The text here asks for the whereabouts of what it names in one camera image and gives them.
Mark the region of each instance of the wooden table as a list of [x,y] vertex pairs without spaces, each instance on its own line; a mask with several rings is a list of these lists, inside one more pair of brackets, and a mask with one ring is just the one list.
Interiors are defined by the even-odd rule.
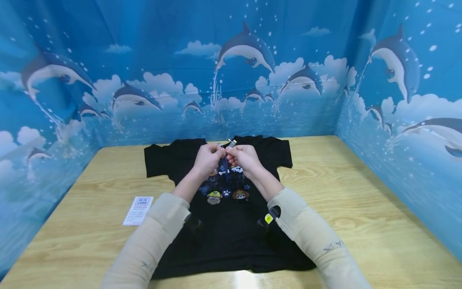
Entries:
[[[291,187],[344,240],[373,288],[462,288],[462,265],[335,136],[290,138]],[[135,230],[122,222],[135,196],[170,191],[146,178],[143,147],[100,150],[0,284],[0,289],[92,289]],[[317,271],[207,273],[150,288],[323,288]]]

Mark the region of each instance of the black t-shirt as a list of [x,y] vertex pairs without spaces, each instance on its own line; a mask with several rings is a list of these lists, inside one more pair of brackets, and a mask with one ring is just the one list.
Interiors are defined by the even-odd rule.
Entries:
[[[261,164],[277,179],[277,167],[292,167],[288,141],[262,136],[234,139],[238,145],[253,145]],[[190,139],[145,148],[147,177],[168,175],[177,185],[193,167],[203,144],[205,139]],[[225,158],[201,185],[189,210],[203,227],[196,234],[183,227],[162,256],[153,279],[217,271],[263,273],[315,268],[275,222],[269,233],[263,234],[257,221],[268,212],[267,202],[245,178],[242,168],[232,167]]]

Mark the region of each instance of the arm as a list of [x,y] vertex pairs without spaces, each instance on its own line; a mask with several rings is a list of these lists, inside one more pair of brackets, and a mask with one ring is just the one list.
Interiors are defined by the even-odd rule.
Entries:
[[191,170],[171,194],[162,194],[130,236],[104,276],[100,289],[146,289],[167,247],[189,215],[189,203],[201,185]]
[[316,264],[330,289],[369,289],[358,264],[329,224],[296,192],[284,186],[265,168],[256,167],[251,181],[264,189],[268,208],[278,205],[276,220],[287,236]]

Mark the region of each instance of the person's left hand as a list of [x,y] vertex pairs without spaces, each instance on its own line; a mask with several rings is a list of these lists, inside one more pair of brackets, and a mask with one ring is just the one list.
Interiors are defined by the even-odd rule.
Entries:
[[218,167],[218,162],[225,157],[225,149],[216,143],[202,145],[197,152],[193,170],[204,181]]

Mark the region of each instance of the t-shirt sleeve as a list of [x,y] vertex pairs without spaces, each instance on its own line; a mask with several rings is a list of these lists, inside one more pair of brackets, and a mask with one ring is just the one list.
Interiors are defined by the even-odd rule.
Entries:
[[266,154],[275,166],[285,166],[292,168],[292,154],[289,141],[269,137],[267,141]]
[[160,147],[158,145],[151,145],[144,149],[145,151],[145,164],[146,176],[156,177],[162,175],[169,175],[172,163],[169,147]]

